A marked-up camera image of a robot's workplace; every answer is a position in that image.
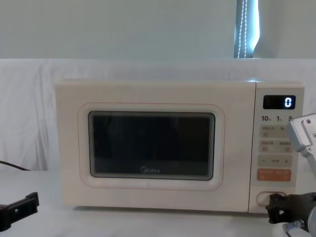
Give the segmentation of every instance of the black cable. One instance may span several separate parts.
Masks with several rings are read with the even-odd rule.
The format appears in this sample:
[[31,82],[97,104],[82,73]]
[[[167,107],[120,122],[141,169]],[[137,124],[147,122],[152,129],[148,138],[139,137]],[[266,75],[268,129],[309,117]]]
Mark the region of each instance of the black cable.
[[8,166],[11,166],[11,167],[14,167],[14,168],[20,169],[20,170],[30,171],[29,169],[26,169],[26,168],[23,168],[23,167],[19,167],[19,166],[17,166],[17,165],[14,165],[14,164],[11,164],[11,163],[8,163],[8,162],[5,162],[5,161],[2,161],[2,160],[0,160],[0,164],[5,164],[5,165],[8,165]]

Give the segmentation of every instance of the number 0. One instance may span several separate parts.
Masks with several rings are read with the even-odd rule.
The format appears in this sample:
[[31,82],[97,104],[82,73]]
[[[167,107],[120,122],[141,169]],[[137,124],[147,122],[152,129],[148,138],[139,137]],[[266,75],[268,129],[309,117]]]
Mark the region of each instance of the number 0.
[[291,107],[292,106],[292,98],[290,98],[290,97],[286,97],[286,99],[285,99],[285,107],[287,107],[287,108],[289,108],[289,107]]

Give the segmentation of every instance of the orange button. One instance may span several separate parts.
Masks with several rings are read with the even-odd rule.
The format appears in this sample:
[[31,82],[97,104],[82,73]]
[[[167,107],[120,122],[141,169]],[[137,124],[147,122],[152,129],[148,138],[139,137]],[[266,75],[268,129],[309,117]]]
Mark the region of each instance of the orange button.
[[289,182],[291,174],[290,169],[258,169],[257,180]]

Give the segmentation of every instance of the button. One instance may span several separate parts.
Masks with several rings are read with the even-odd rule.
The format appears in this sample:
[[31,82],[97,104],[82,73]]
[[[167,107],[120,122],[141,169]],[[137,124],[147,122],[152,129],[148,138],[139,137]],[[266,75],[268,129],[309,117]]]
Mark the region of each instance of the button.
[[288,140],[260,140],[259,152],[265,153],[292,153],[291,143]]
[[271,194],[281,194],[282,196],[286,195],[286,193],[284,193],[284,192],[263,191],[263,192],[258,193],[258,195],[256,197],[256,203],[259,206],[269,205]]
[[292,156],[285,155],[259,155],[258,166],[265,167],[291,167]]
[[259,181],[291,181],[292,171],[290,169],[258,169],[257,180]]
[[260,137],[263,138],[287,138],[284,125],[262,125],[260,126]]

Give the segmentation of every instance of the dark glass window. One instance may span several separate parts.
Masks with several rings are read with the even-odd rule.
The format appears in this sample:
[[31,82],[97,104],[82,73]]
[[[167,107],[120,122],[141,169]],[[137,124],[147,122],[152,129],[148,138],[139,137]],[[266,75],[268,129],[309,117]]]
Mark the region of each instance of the dark glass window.
[[95,177],[212,178],[211,113],[93,111],[88,121]]

